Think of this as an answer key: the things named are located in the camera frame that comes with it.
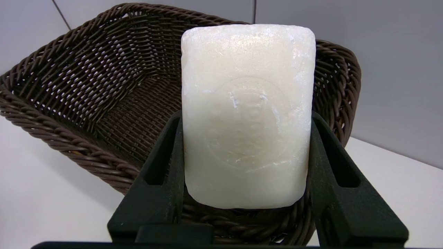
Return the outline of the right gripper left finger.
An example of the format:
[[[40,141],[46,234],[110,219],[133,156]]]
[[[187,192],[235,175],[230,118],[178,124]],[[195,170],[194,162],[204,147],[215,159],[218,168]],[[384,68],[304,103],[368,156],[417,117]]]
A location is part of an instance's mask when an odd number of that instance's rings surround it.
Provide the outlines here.
[[[107,224],[113,243],[174,243],[184,191],[182,113],[166,123]]]

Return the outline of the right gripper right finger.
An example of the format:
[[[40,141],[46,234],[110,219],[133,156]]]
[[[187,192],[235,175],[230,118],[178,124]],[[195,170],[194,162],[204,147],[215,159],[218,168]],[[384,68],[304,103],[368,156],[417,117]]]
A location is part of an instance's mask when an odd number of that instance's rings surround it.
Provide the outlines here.
[[[409,231],[312,112],[309,189],[320,248],[404,248]]]

